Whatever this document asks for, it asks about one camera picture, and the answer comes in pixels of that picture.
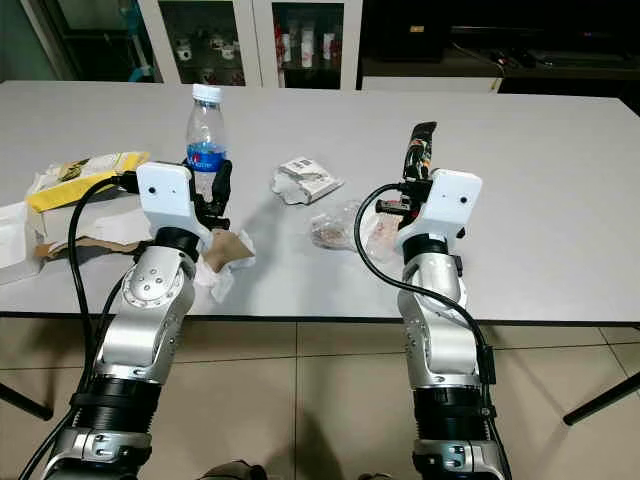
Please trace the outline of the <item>black snack wrapper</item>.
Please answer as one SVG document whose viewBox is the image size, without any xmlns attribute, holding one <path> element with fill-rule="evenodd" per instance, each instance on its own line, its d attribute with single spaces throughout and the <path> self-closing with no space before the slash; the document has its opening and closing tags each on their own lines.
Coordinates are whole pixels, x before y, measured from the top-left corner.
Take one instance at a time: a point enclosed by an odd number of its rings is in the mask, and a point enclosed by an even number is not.
<svg viewBox="0 0 640 480">
<path fill-rule="evenodd" d="M 411 143 L 421 143 L 422 145 L 422 179 L 429 178 L 430 175 L 430 161 L 431 155 L 433 155 L 433 134 L 435 129 L 435 122 L 422 122 L 415 125 L 412 129 L 410 145 Z"/>
</svg>

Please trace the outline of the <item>clear bottle with blue label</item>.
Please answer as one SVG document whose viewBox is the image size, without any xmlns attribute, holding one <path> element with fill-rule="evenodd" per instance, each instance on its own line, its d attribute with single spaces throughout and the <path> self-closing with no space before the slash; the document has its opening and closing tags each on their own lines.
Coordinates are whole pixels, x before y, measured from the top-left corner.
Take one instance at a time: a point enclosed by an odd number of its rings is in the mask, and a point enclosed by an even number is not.
<svg viewBox="0 0 640 480">
<path fill-rule="evenodd" d="M 186 165 L 197 177 L 211 177 L 227 163 L 227 128 L 221 113 L 221 90 L 192 84 L 193 106 L 186 134 Z"/>
</svg>

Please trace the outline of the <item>crumpled brown paper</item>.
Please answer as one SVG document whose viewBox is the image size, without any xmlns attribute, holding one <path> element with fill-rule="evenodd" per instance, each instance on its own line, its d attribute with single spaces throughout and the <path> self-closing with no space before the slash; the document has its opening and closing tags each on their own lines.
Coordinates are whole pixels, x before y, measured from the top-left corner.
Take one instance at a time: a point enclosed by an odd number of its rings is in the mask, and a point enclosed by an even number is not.
<svg viewBox="0 0 640 480">
<path fill-rule="evenodd" d="M 138 255 L 148 241 L 151 241 L 150 221 L 137 207 L 90 221 L 87 230 L 78 230 L 76 246 L 83 250 Z M 214 229 L 211 246 L 201 253 L 200 259 L 214 273 L 220 273 L 228 264 L 233 268 L 250 266 L 253 256 L 251 244 L 241 234 Z"/>
</svg>

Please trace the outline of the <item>crumpled white tissue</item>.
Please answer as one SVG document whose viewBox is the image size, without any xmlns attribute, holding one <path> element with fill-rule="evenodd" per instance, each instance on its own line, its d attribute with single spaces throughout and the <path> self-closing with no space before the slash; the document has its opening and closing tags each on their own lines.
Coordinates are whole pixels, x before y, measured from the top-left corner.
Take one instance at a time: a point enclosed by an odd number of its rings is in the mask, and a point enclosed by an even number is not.
<svg viewBox="0 0 640 480">
<path fill-rule="evenodd" d="M 230 288 L 234 285 L 234 270 L 236 270 L 234 262 L 221 265 L 218 270 L 212 269 L 209 262 L 202 261 L 198 265 L 198 278 L 205 279 L 204 285 L 215 303 L 224 302 L 225 297 L 228 296 Z"/>
</svg>

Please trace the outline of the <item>clear plastic bag with orange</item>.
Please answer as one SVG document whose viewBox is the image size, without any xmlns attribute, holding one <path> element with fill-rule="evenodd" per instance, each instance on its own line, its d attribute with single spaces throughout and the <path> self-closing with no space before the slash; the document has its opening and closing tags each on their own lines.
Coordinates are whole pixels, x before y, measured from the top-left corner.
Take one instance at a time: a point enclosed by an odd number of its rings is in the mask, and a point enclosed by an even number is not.
<svg viewBox="0 0 640 480">
<path fill-rule="evenodd" d="M 398 216 L 375 212 L 369 207 L 362 212 L 361 228 L 355 229 L 357 207 L 360 198 L 329 207 L 311 219 L 310 238 L 315 246 L 324 250 L 348 250 L 355 252 L 355 233 L 364 244 L 367 256 L 375 264 L 385 266 L 401 261 L 396 252 L 396 234 L 401 219 Z"/>
</svg>

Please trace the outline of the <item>crumpled white printed packet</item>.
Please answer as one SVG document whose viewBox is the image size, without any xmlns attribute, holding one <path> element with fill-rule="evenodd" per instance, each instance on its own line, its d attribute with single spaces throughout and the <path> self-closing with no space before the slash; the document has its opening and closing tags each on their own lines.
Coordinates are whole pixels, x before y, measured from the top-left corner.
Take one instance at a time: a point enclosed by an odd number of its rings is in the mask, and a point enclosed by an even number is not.
<svg viewBox="0 0 640 480">
<path fill-rule="evenodd" d="M 343 186 L 343 179 L 306 156 L 280 164 L 271 178 L 271 192 L 288 205 L 310 205 Z"/>
</svg>

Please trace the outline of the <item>dark low shelf unit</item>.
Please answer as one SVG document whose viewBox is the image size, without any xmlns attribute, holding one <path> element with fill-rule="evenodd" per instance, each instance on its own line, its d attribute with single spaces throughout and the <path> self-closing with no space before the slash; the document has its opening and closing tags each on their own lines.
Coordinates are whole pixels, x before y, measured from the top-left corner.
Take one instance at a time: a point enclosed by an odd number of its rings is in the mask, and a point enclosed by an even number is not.
<svg viewBox="0 0 640 480">
<path fill-rule="evenodd" d="M 603 97 L 640 111 L 640 0 L 365 0 L 358 88 Z"/>
</svg>

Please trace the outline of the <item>yellow snack packet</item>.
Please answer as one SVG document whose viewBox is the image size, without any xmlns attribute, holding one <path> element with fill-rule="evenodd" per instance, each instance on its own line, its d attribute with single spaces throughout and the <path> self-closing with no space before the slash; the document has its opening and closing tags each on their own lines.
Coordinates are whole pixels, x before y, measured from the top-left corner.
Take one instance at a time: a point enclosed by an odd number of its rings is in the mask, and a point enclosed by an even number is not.
<svg viewBox="0 0 640 480">
<path fill-rule="evenodd" d="M 134 172 L 138 165 L 150 159 L 150 152 L 128 151 L 51 164 L 36 174 L 28 188 L 26 202 L 37 212 L 59 209 L 76 202 L 96 182 L 115 174 Z"/>
</svg>

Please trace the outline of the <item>grey folding table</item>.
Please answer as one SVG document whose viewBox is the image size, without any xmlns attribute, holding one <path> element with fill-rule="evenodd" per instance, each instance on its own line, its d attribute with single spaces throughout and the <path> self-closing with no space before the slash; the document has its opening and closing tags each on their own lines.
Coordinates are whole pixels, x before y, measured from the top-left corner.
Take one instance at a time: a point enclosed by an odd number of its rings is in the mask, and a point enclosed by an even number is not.
<svg viewBox="0 0 640 480">
<path fill-rule="evenodd" d="M 412 128 L 438 122 L 438 168 L 483 178 L 466 236 L 466 308 L 485 323 L 640 324 L 640 116 L 616 99 L 511 93 L 225 87 L 234 160 L 227 210 L 255 243 L 227 300 L 198 298 L 189 320 L 401 323 L 396 291 L 355 253 L 312 244 L 328 206 L 285 206 L 276 165 L 319 160 L 360 201 L 401 180 Z M 191 108 L 186 84 L 0 84 L 0 204 L 37 170 L 120 151 L 178 161 Z"/>
</svg>

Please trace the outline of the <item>white foam food box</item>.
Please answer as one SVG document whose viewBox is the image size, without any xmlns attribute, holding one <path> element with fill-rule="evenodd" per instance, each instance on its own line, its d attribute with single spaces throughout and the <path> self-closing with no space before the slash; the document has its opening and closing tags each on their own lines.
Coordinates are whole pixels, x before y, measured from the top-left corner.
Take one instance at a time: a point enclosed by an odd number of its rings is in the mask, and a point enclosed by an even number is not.
<svg viewBox="0 0 640 480">
<path fill-rule="evenodd" d="M 44 215 L 26 201 L 0 207 L 0 284 L 40 273 L 44 260 L 36 252 L 44 243 Z"/>
</svg>

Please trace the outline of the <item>dark robot leg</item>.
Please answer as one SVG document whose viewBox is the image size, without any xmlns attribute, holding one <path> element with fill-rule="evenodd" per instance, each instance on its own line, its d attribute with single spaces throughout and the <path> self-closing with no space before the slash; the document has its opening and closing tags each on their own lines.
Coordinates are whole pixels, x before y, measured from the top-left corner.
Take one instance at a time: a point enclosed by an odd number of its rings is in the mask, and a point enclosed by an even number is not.
<svg viewBox="0 0 640 480">
<path fill-rule="evenodd" d="M 269 476 L 261 465 L 234 460 L 211 467 L 198 480 L 269 480 Z"/>
</svg>

